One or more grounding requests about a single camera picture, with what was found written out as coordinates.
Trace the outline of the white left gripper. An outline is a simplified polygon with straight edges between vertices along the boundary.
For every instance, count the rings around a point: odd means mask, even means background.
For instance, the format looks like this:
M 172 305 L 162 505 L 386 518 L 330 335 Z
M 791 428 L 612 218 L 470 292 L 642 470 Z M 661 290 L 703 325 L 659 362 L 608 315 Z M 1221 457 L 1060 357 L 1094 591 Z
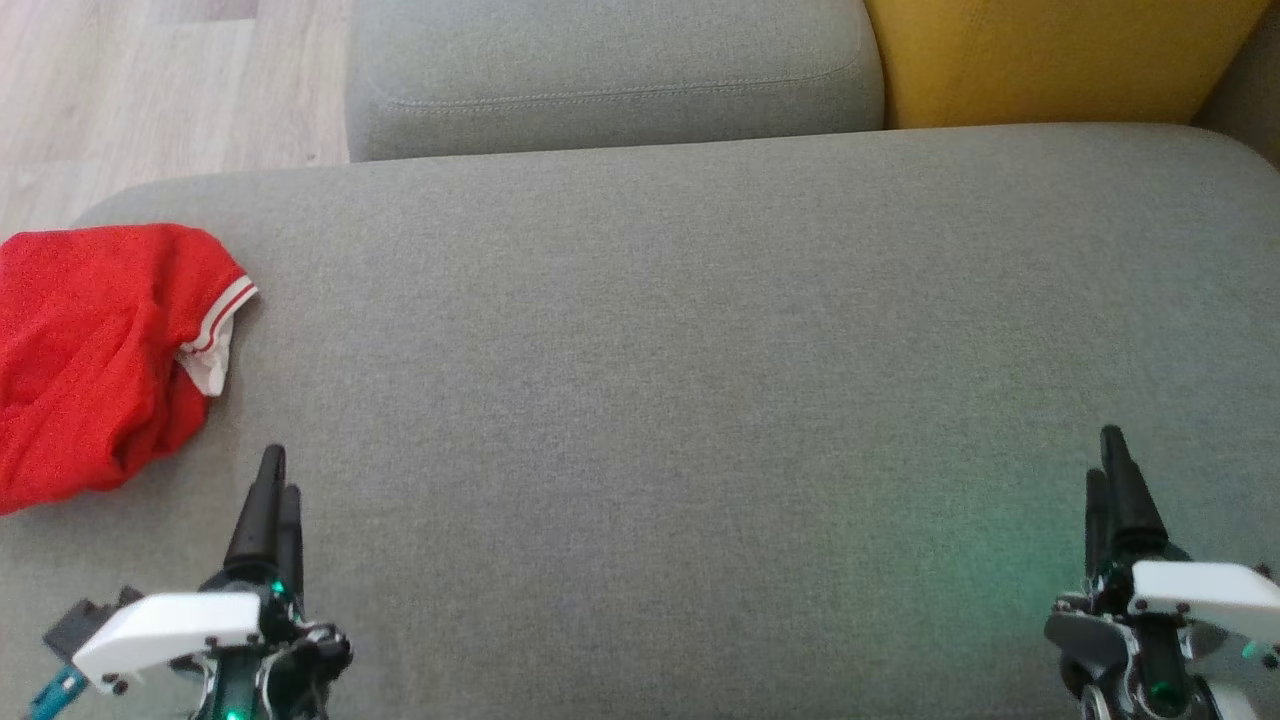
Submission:
M 142 594 L 73 612 L 72 666 L 101 692 L 180 659 L 265 653 L 294 633 L 305 596 L 301 492 L 269 445 L 224 557 L 197 591 Z

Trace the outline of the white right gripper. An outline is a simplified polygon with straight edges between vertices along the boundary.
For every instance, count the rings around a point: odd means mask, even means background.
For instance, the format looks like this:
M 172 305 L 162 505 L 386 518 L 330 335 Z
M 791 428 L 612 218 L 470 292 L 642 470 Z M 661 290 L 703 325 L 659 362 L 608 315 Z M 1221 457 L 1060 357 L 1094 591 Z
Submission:
M 1277 642 L 1279 588 L 1238 562 L 1194 561 L 1175 544 L 1120 427 L 1101 429 L 1101 468 L 1085 474 L 1091 614 L 1135 630 L 1211 626 Z

